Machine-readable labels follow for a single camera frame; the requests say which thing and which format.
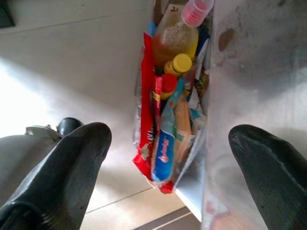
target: groceries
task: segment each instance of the groceries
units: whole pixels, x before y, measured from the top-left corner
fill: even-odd
[[[213,6],[213,1],[190,0],[182,11],[164,15],[154,36],[153,55],[157,66],[164,66],[178,54],[194,58],[198,44],[198,26]]]
[[[177,77],[170,73],[165,73],[162,78],[162,94],[161,99],[167,100],[174,92],[177,86]]]
[[[165,73],[172,73],[180,76],[192,67],[192,60],[187,54],[178,54],[172,61],[168,61],[164,66]]]
[[[155,5],[157,31],[151,30],[152,37],[144,35],[140,140],[133,162],[151,185],[171,193],[197,156],[206,133],[207,117],[198,94],[206,84],[204,78],[196,77],[199,66],[204,72],[209,36],[201,29],[199,38],[198,26],[212,4],[190,0],[185,7],[177,7],[175,0],[168,6],[163,2]],[[160,8],[165,9],[163,16],[158,15]]]
[[[175,119],[177,125],[176,163],[181,163],[187,157],[195,139],[195,135],[192,134],[191,130],[189,106],[184,94],[181,95],[177,103]]]
[[[152,55],[151,38],[144,34],[144,58],[141,64],[142,69],[142,104],[141,104],[141,130],[140,141],[137,147],[138,154],[133,162],[138,169],[151,180],[151,155],[153,151],[154,131],[153,118],[150,110],[150,93],[154,80],[154,61]]]
[[[152,179],[157,185],[163,185],[172,176],[177,136],[174,109],[183,89],[183,80],[179,80],[161,115],[161,129],[155,140],[152,157]]]

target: red bottle cap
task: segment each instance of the red bottle cap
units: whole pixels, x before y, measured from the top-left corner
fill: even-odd
[[[182,11],[185,24],[198,27],[213,7],[213,0],[189,0]]]
[[[177,77],[171,73],[162,74],[162,92],[173,92],[177,86]]]

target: plastic bottle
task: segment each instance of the plastic bottle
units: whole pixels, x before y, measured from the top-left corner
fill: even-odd
[[[165,73],[172,73],[179,77],[182,73],[189,71],[192,67],[192,60],[187,54],[178,54],[172,61],[164,66]]]
[[[159,25],[164,14],[180,10],[187,2],[188,0],[155,0],[153,6],[153,22],[155,26]]]
[[[194,58],[198,29],[213,7],[213,0],[189,0],[182,12],[171,11],[164,15],[153,36],[155,65],[164,66],[180,53]]]
[[[176,89],[177,77],[171,73],[165,73],[161,77],[162,77],[162,93],[161,93],[160,112],[162,113],[167,100]]]

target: food packaging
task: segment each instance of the food packaging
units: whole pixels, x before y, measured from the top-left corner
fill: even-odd
[[[134,164],[149,180],[151,180],[151,156],[153,152],[154,132],[151,113],[150,94],[154,80],[154,59],[152,54],[152,42],[149,35],[144,33],[144,57],[142,60],[142,105],[141,105],[141,131],[137,155],[133,159]]]
[[[162,94],[162,77],[154,77],[154,86],[153,86],[153,113],[154,113],[154,122],[156,134],[160,132],[160,109],[161,109],[161,94]]]
[[[168,99],[161,115],[161,129],[155,139],[151,170],[152,179],[157,186],[166,184],[172,176],[175,162],[174,147],[176,138],[174,109],[183,90],[184,82],[182,79],[179,79],[177,87]]]
[[[181,95],[175,108],[175,120],[177,126],[175,153],[176,163],[179,164],[187,157],[195,139],[191,130],[189,106],[184,95]]]
[[[196,109],[190,109],[189,114],[191,119],[192,132],[196,133],[206,124],[207,117]]]

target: red package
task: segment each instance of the red package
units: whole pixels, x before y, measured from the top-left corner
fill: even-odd
[[[153,118],[150,110],[150,94],[153,89],[154,80],[154,58],[152,52],[151,37],[144,33],[144,57],[141,64],[142,69],[142,106],[141,106],[141,136],[137,148],[138,153],[133,162],[150,181],[151,156],[153,153],[154,131]]]
[[[153,86],[153,112],[156,124],[156,135],[160,132],[160,108],[161,108],[161,93],[162,93],[162,77],[154,77]]]

